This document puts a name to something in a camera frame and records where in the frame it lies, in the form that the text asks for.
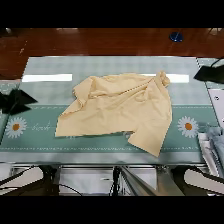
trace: yellow cloth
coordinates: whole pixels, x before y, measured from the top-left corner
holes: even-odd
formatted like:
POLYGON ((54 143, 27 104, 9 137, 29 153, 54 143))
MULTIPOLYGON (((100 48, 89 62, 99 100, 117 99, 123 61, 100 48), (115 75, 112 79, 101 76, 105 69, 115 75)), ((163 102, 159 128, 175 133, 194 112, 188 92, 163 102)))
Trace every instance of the yellow cloth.
POLYGON ((59 117, 56 136, 133 131, 128 142, 154 156, 172 120, 165 72, 90 76, 75 86, 77 97, 59 117))

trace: blue round object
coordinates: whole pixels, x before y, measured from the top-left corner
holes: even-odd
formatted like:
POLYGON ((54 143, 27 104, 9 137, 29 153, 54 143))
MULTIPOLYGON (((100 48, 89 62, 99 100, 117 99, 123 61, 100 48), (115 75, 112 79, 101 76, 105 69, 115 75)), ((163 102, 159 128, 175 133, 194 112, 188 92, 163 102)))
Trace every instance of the blue round object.
POLYGON ((170 34, 170 40, 174 42, 181 42, 183 41, 183 35, 180 32, 173 32, 170 34))

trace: flower center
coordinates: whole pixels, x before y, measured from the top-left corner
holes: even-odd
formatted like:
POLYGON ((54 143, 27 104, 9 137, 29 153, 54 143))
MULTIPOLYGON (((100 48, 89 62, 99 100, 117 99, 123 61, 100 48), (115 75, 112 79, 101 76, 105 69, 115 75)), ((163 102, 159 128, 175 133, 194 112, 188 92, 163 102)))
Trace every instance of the flower center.
POLYGON ((13 126, 12 126, 12 129, 13 129, 13 131, 17 131, 17 130, 19 130, 19 124, 14 124, 13 126))
POLYGON ((192 125, 191 125, 190 123, 186 123, 186 124, 185 124, 185 128, 186 128, 187 130, 191 130, 191 129, 192 129, 192 125))

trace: brown wooden surface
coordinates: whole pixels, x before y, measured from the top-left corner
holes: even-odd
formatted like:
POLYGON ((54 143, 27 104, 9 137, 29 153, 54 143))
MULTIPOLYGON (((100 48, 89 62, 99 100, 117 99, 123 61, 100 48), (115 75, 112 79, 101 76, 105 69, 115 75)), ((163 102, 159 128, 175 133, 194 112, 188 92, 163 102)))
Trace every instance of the brown wooden surface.
POLYGON ((224 29, 217 28, 22 28, 0 37, 0 79, 17 79, 28 57, 68 55, 224 55, 224 29), (182 32, 181 43, 169 39, 182 32))

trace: white rectangle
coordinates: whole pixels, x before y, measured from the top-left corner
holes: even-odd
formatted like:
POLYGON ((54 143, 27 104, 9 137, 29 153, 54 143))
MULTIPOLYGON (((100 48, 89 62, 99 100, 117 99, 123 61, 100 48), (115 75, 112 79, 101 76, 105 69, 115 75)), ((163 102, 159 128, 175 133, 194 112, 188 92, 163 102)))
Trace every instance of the white rectangle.
MULTIPOLYGON (((142 74, 145 76, 156 76, 156 74, 142 74)), ((171 83, 189 83, 189 75, 166 74, 171 83)))
POLYGON ((72 81, 72 74, 56 75, 24 75, 22 82, 69 82, 72 81))

